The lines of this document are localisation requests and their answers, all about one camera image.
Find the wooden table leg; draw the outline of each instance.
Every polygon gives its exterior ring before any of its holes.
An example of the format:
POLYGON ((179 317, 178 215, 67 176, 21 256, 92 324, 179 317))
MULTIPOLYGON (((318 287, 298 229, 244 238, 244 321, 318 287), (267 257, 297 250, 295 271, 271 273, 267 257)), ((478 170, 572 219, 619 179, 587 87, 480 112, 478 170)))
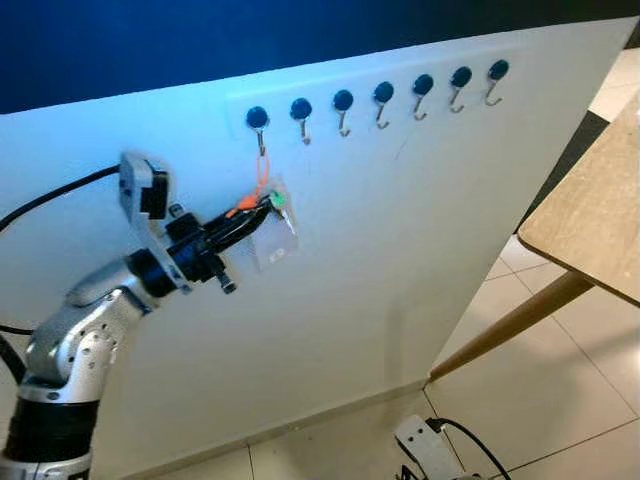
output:
POLYGON ((431 370, 429 381, 451 373, 474 358, 502 345, 578 298, 591 287, 593 284, 583 275, 575 272, 565 273, 436 366, 431 370))

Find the key tag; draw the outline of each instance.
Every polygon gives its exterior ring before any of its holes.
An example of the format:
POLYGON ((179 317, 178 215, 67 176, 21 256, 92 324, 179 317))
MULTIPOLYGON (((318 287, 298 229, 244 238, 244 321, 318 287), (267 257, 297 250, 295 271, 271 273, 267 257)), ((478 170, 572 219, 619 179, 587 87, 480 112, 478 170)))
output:
POLYGON ((291 196, 280 177, 269 181, 266 192, 274 207, 262 225, 251 234, 251 243, 259 271, 278 263, 298 249, 298 226, 291 196))

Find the metal hook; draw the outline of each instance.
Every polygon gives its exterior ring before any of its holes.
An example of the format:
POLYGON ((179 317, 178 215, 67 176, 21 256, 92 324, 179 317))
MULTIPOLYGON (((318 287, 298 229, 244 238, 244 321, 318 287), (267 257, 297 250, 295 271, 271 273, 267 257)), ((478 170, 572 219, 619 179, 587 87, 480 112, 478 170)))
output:
POLYGON ((311 137, 307 135, 307 119, 298 120, 298 123, 300 123, 300 136, 302 137, 302 143, 309 145, 311 143, 311 137))
POLYGON ((431 91, 433 88, 433 78, 431 75, 425 73, 416 78, 416 81, 413 82, 413 93, 418 97, 418 101, 416 102, 416 106, 413 107, 413 118, 417 121, 424 120, 427 116, 426 112, 423 114, 418 113, 418 109, 420 108, 420 104, 422 103, 422 99, 425 97, 427 93, 431 91))
POLYGON ((449 100, 449 110, 453 113, 460 113, 464 110, 464 105, 458 105, 454 107, 453 104, 456 103, 456 99, 458 95, 460 95, 460 91, 464 88, 464 86, 469 83, 471 80, 471 69, 469 67, 460 67, 451 76, 451 80, 449 83, 453 88, 453 95, 451 96, 451 100, 449 100))
POLYGON ((502 101, 502 97, 498 97, 494 101, 489 100, 489 95, 491 95, 491 92, 493 92, 493 89, 496 88, 496 85, 498 84, 497 80, 490 80, 490 82, 491 82, 491 86, 487 91, 487 95, 484 97, 484 103, 489 107, 495 107, 497 104, 499 104, 502 101))
POLYGON ((380 122, 384 106, 393 97, 393 85, 389 82, 380 83, 373 92, 373 99, 378 104, 378 114, 376 115, 376 125, 380 130, 384 130, 391 122, 380 122))
POLYGON ((264 157, 264 154, 267 153, 267 147, 264 146, 264 128, 254 128, 253 131, 258 134, 258 149, 260 150, 260 156, 264 157))
POLYGON ((487 74, 490 86, 489 86, 489 90, 487 91, 487 94, 484 97, 484 103, 487 106, 495 107, 497 104, 499 104, 502 101, 502 97, 499 97, 492 102, 491 100, 489 100, 489 96, 491 95, 491 92, 493 92, 493 89, 496 88, 498 81, 502 77, 504 77, 508 71, 509 71, 509 62, 507 62, 506 60, 498 60, 496 63, 491 65, 491 68, 489 69, 489 73, 487 74))
POLYGON ((419 122, 424 120, 427 116, 426 112, 422 112, 421 114, 418 114, 418 109, 420 108, 420 104, 422 103, 423 98, 424 98, 424 95, 419 95, 418 101, 416 102, 416 106, 413 107, 413 118, 415 118, 419 122))
POLYGON ((343 137, 348 137, 351 133, 350 128, 344 128, 344 116, 347 114, 347 110, 351 108, 351 105, 353 105, 353 95, 349 90, 340 90, 334 95, 333 108, 340 115, 338 130, 343 137))
POLYGON ((376 125, 380 130, 384 130, 391 123, 388 120, 385 120, 384 123, 380 123, 380 117, 382 117, 382 111, 384 110, 384 106, 385 106, 384 103, 378 104, 378 115, 376 115, 376 125))
POLYGON ((264 157, 267 148, 264 146, 264 129, 269 125, 269 115, 262 107, 253 107, 247 112, 247 125, 258 135, 258 148, 260 156, 264 157))
POLYGON ((458 95, 460 95, 461 90, 461 88, 453 88, 453 96, 451 97, 451 100, 449 100, 449 110, 451 110, 453 113, 460 113, 462 110, 464 110, 464 105, 458 105, 457 107, 453 106, 453 104, 456 103, 456 98, 458 98, 458 95))
POLYGON ((351 129, 344 128, 344 116, 347 114, 347 112, 338 112, 340 114, 340 124, 338 125, 338 129, 340 130, 340 135, 342 135, 343 137, 348 137, 349 134, 351 133, 351 129))
POLYGON ((311 143, 311 137, 307 135, 306 126, 307 119, 311 115, 312 111, 313 108, 311 107, 309 100, 307 100, 306 98, 298 98, 291 104, 291 111, 289 112, 291 118, 293 118, 300 124, 302 143, 304 143, 305 145, 309 145, 311 143))

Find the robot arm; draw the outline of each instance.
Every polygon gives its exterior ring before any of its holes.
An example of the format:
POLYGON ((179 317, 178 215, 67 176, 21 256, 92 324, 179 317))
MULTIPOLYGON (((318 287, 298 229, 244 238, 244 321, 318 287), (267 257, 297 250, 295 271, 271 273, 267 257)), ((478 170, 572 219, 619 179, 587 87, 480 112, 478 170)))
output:
POLYGON ((216 277, 225 293, 233 292, 218 254, 276 211, 265 196, 254 208, 201 225, 172 205, 166 245, 155 222, 165 217, 167 197, 168 174, 157 161, 123 156, 120 203, 146 248, 85 278, 32 335, 0 479, 88 479, 100 399, 126 333, 162 297, 177 289, 188 293, 196 281, 216 277))

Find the floor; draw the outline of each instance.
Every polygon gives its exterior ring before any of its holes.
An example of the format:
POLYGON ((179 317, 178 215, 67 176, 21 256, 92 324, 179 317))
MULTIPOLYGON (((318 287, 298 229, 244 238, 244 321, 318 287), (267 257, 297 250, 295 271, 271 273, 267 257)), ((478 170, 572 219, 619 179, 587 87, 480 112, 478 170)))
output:
MULTIPOLYGON (((590 109, 612 121, 640 87, 640 53, 624 51, 590 109)), ((507 242, 449 342, 465 341, 563 273, 507 242)), ((514 480, 640 478, 640 310, 594 288, 533 328, 415 392, 250 445, 163 480, 393 479, 410 464, 392 431, 440 415, 474 431, 514 480)), ((450 430, 469 472, 496 469, 450 430)))

